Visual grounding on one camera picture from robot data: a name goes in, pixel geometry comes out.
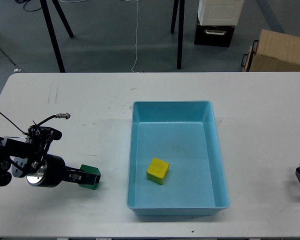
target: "black metal leg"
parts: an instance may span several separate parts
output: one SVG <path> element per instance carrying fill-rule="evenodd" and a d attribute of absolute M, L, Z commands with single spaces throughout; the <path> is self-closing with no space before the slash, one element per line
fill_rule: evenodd
<path fill-rule="evenodd" d="M 177 12 L 178 12 L 178 4 L 179 4 L 179 0 L 174 0 L 174 2 L 173 2 L 173 11 L 172 11 L 172 19 L 171 19 L 171 29 L 170 29 L 170 32 L 172 34 L 175 33 L 176 21 L 177 21 Z"/>
<path fill-rule="evenodd" d="M 71 30 L 71 28 L 70 28 L 70 25 L 69 25 L 69 23 L 68 23 L 68 21 L 67 21 L 67 19 L 66 19 L 66 16 L 65 16 L 65 14 L 64 14 L 64 11 L 62 11 L 62 8 L 61 8 L 61 6 L 60 6 L 60 4 L 59 4 L 59 0 L 52 0 L 52 2 L 53 2 L 53 4 L 54 4 L 54 7 L 55 7 L 56 11 L 58 12 L 58 14 L 59 14 L 61 20 L 62 20 L 62 22 L 63 22 L 63 25 L 64 25 L 66 31 L 67 31 L 68 34 L 69 34 L 69 37 L 70 37 L 70 38 L 73 38 L 73 37 L 74 37 L 74 34 L 73 34 L 73 32 L 72 32 L 72 30 Z"/>
<path fill-rule="evenodd" d="M 10 57 L 8 57 L 8 55 L 0 48 L 0 52 L 13 64 L 16 65 L 14 61 L 11 60 Z"/>
<path fill-rule="evenodd" d="M 54 26 L 53 26 L 52 21 L 51 21 L 51 17 L 50 17 L 48 5 L 47 5 L 47 0 L 40 0 L 40 3 L 41 3 L 41 7 L 42 7 L 46 27 L 48 28 L 48 32 L 49 32 L 49 35 L 50 35 L 50 39 L 51 39 L 52 47 L 53 47 L 53 50 L 54 50 L 55 58 L 56 58 L 56 61 L 58 63 L 58 66 L 59 66 L 60 73 L 65 73 L 66 70 L 65 70 L 64 62 L 62 61 L 62 57 L 61 57 L 60 49 L 59 49 L 59 46 L 58 46 Z"/>
<path fill-rule="evenodd" d="M 178 51 L 176 68 L 181 69 L 182 65 L 182 48 L 184 39 L 184 19 L 185 19 L 185 0 L 179 0 L 179 25 L 178 25 Z"/>

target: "black drawer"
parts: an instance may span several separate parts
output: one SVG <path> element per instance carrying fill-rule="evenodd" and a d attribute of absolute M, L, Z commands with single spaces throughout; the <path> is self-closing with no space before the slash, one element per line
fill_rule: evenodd
<path fill-rule="evenodd" d="M 217 47 L 230 47 L 235 26 L 201 26 L 196 25 L 194 44 Z"/>

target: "yellow sponge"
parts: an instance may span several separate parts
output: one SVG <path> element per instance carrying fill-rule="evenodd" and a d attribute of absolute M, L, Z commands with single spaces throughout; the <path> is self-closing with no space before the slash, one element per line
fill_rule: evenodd
<path fill-rule="evenodd" d="M 169 163 L 154 157 L 146 171 L 146 178 L 162 185 L 164 184 L 168 169 Z"/>

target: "blue tray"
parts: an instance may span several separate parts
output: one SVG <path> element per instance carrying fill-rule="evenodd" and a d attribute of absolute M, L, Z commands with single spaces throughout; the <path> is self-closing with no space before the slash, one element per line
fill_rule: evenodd
<path fill-rule="evenodd" d="M 153 158 L 169 163 L 163 185 L 147 179 Z M 127 205 L 137 215 L 213 215 L 229 207 L 209 101 L 133 104 Z"/>

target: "green block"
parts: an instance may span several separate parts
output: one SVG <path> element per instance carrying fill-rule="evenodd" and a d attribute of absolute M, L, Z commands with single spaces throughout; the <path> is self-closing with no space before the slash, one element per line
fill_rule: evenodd
<path fill-rule="evenodd" d="M 99 176 L 99 178 L 101 177 L 101 173 L 97 167 L 82 164 L 80 169 L 86 173 L 95 174 L 95 175 Z M 79 184 L 80 187 L 83 187 L 86 189 L 91 189 L 91 190 L 96 190 L 97 185 L 98 185 L 98 183 L 95 183 L 94 185 Z"/>

